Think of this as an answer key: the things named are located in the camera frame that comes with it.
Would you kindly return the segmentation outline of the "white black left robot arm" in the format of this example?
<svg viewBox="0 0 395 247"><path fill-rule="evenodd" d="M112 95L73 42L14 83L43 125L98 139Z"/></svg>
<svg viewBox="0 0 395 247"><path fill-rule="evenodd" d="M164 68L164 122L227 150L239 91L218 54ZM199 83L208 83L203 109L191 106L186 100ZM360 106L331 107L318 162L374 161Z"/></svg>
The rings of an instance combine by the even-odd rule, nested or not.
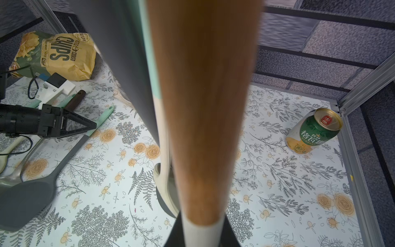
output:
<svg viewBox="0 0 395 247"><path fill-rule="evenodd" d="M83 116L54 107L50 103L59 95L69 95L75 85L54 73L39 86L37 108L1 104L1 133L7 136L33 134L42 138L63 138L94 130L97 124Z"/></svg>

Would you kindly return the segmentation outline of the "mint handle cream spoon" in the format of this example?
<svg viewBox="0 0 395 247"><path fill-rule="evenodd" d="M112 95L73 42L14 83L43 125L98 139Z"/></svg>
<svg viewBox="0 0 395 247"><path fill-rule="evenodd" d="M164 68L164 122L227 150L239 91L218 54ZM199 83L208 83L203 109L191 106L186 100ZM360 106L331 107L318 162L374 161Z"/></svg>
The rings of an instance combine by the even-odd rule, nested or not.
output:
<svg viewBox="0 0 395 247"><path fill-rule="evenodd" d="M37 108L40 104L40 100L34 100L30 105L29 108ZM16 138L5 150L1 152L1 172L6 167L8 156L12 154L13 150L24 140L25 138L20 136Z"/></svg>

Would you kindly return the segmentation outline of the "grey utensil rack stand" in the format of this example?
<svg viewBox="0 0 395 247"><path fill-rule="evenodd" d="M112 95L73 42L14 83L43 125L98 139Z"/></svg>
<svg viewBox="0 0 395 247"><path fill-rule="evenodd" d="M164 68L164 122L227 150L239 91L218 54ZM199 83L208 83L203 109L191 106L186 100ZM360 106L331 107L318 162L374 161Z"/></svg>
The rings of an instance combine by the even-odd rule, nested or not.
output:
<svg viewBox="0 0 395 247"><path fill-rule="evenodd" d="M158 144L144 42L133 16L133 2L70 1L70 6Z"/></svg>

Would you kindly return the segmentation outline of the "mint handle cream spatula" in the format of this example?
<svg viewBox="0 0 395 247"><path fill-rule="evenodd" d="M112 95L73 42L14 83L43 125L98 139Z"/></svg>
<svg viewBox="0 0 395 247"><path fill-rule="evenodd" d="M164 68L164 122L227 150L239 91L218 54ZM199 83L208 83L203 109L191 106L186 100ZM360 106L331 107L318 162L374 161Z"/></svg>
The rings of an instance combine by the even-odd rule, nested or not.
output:
<svg viewBox="0 0 395 247"><path fill-rule="evenodd" d="M64 108L67 104L76 96L76 94L70 95L67 98L63 99L60 103L56 105L58 108Z"/></svg>

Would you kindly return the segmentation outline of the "mint handle cream slotted turner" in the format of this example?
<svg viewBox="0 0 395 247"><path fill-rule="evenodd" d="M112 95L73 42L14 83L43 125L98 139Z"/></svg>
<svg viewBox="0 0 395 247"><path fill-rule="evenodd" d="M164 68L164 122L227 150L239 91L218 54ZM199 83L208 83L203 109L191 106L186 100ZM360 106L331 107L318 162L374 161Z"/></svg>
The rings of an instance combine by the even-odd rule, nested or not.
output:
<svg viewBox="0 0 395 247"><path fill-rule="evenodd" d="M158 130L158 145L160 147L160 163L154 167L154 181L157 188L158 200L165 212L176 218L180 212L178 192L175 185L175 178L171 167L172 157L169 144L169 133L166 124L163 99L159 85L159 74L157 70L154 47L150 30L147 1L134 1L135 9L133 16L137 18L137 29L141 35L148 66L151 92Z"/></svg>

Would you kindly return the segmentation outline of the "mint handle grey ladle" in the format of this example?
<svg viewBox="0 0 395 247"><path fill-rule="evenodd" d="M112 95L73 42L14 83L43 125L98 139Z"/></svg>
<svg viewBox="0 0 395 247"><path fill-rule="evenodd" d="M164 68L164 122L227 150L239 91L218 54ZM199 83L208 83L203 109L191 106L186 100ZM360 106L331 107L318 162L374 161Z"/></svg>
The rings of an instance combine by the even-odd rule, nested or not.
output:
<svg viewBox="0 0 395 247"><path fill-rule="evenodd" d="M19 183L1 193L1 230L20 230L52 202L59 173L95 131L86 132L48 176Z"/></svg>

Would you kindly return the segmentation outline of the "dark brown handle utensil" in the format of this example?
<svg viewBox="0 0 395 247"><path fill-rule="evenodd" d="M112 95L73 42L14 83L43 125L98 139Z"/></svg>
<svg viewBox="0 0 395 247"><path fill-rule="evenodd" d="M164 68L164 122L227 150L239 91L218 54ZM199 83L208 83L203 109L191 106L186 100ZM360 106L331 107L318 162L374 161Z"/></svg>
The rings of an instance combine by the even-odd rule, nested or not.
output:
<svg viewBox="0 0 395 247"><path fill-rule="evenodd" d="M76 94L76 96L64 108L68 111L73 112L78 107L78 105L82 102L85 95L86 92L84 90L80 90ZM44 142L44 138L40 138L39 141L30 149L30 151L22 159L19 166L16 167L15 170L10 175L1 176L1 193L12 186L22 183L21 173L24 171L26 166L28 166L28 161L30 157L34 154L34 152L40 147L40 145L43 142Z"/></svg>

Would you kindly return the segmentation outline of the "wooden handle white utensil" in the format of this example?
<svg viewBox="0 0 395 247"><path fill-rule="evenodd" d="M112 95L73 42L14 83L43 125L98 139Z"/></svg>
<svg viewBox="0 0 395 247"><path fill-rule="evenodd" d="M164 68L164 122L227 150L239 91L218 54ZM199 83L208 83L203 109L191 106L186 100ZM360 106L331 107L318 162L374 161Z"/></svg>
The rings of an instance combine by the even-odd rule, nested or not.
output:
<svg viewBox="0 0 395 247"><path fill-rule="evenodd" d="M188 247L225 219L262 1L146 1Z"/></svg>

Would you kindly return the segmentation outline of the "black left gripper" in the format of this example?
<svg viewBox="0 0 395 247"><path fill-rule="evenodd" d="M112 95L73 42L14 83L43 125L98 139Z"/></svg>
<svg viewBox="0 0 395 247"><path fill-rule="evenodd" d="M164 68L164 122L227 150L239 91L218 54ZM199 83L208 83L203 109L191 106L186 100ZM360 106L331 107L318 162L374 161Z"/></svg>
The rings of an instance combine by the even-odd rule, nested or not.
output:
<svg viewBox="0 0 395 247"><path fill-rule="evenodd" d="M83 128L66 130L71 122L75 122L78 126ZM39 118L37 135L47 139L61 139L94 130L96 127L97 124L94 121L72 111L43 104Z"/></svg>

